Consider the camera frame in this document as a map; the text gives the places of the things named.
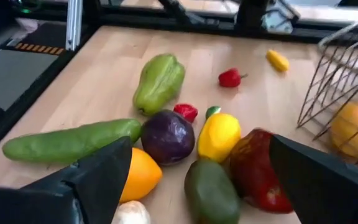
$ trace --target toy food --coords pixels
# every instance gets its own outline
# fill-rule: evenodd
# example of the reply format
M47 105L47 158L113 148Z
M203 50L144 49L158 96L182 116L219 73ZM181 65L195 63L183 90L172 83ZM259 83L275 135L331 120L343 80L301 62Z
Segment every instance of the toy food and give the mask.
M144 115L160 111L180 91L185 68L172 54L160 54L144 66L133 104Z
M192 163L185 195L194 223L238 224L240 200L222 166L209 159Z
M173 111L181 114L188 122L193 123L198 115L198 110L187 103L179 103L175 105Z
M241 80L248 75L240 75L238 69L231 68L219 75L219 85L222 87L237 87L241 84Z
M274 173L269 158L272 133L254 129L242 138L230 155L233 184L240 197L271 213L290 213L292 205Z
M111 224L151 224L150 214L138 201L120 205Z
M237 118L225 113L212 114L198 136L198 155L223 162L240 138L241 127Z
M131 166L120 202L145 197L162 178L162 170L143 150L132 148Z
M349 102L333 119L330 130L331 140L343 153L358 158L358 102Z
M288 59L274 50L268 50L266 58L278 72L285 72L290 68Z
M211 106L205 112L205 121L212 115L220 113L222 108L220 106Z
M141 126L135 119L86 124L14 138L3 145L2 151L15 161L70 164L123 136L130 136L135 143Z
M182 115L162 110L143 124L143 149L160 165L170 165L188 157L195 145L191 123Z

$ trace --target green cucumber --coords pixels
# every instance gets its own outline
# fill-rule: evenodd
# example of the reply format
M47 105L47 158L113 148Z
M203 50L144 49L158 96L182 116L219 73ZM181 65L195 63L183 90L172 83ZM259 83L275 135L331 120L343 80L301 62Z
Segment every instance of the green cucumber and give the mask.
M3 145L2 151L13 161L70 164L123 136L130 136L135 143L141 126L135 119L86 124L14 138Z
M209 159L192 163L185 195L194 223L238 224L240 199L223 167Z

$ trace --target avocado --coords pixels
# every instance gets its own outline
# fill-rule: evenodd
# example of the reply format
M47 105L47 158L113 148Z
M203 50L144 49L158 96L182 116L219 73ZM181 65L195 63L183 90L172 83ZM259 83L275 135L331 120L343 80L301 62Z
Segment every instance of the avocado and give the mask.
M132 99L134 107L146 116L155 114L179 93L184 79L185 68L176 56L156 55L140 74Z
M199 159L192 163L185 177L185 195L195 223L238 224L240 199L217 162Z

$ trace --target orange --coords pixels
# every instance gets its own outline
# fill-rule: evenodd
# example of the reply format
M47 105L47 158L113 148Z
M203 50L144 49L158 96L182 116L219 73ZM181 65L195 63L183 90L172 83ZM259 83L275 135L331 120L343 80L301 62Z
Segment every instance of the orange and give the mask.
M145 197L162 178L162 170L143 150L132 148L131 166L120 203Z

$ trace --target garlic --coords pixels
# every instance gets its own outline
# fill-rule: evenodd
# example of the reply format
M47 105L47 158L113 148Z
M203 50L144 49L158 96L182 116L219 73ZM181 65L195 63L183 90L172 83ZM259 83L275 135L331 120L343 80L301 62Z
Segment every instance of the garlic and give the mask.
M150 224L150 215L142 203L130 201L118 207L111 224Z

